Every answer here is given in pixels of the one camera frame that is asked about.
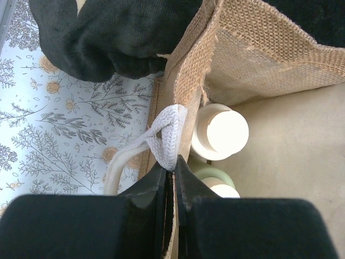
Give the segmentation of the brown jute canvas bag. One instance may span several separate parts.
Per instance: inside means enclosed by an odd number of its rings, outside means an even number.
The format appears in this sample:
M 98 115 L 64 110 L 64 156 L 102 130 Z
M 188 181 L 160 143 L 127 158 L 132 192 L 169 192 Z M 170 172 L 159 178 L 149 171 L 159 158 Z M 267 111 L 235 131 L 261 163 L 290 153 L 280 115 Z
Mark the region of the brown jute canvas bag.
M 249 141 L 218 163 L 246 197 L 298 197 L 320 210 L 344 257 L 344 49 L 318 44 L 263 1 L 204 1 L 155 80 L 148 129 L 110 162 L 105 193 L 142 154 L 153 163 L 188 157 L 203 99 L 233 107 Z

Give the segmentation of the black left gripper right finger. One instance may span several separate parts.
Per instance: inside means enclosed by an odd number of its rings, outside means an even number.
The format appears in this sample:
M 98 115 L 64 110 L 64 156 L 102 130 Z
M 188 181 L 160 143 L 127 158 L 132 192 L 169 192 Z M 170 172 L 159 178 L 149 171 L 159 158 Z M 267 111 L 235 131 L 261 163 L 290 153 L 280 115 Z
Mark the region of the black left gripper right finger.
M 338 258 L 319 211 L 306 200 L 222 198 L 182 156 L 175 184 L 179 258 Z

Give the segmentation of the green bottle wooden cap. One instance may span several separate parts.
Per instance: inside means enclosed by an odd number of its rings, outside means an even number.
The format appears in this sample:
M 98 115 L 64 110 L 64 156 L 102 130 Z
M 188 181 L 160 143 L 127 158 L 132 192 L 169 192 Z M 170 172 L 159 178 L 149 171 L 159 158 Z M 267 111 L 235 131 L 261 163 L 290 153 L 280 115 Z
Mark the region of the green bottle wooden cap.
M 194 174 L 214 193 L 223 198 L 240 198 L 232 179 L 220 169 L 200 167 Z

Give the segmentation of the beige bottle wooden cap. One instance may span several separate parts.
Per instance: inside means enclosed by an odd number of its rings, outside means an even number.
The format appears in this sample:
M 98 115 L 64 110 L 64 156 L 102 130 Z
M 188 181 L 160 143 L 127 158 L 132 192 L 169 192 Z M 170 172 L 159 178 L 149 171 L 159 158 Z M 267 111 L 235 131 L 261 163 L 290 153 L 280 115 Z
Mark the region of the beige bottle wooden cap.
M 191 149 L 204 159 L 219 161 L 240 152 L 248 139 L 249 126 L 240 113 L 208 104 L 197 112 Z

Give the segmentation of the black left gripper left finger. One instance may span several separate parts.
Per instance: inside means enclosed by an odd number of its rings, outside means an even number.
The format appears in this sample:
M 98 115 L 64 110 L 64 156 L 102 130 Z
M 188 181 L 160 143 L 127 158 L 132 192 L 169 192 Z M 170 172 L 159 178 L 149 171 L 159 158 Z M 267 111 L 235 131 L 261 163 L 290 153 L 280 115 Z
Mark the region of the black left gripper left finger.
M 1 258 L 161 258 L 165 171 L 117 196 L 22 195 L 1 218 Z

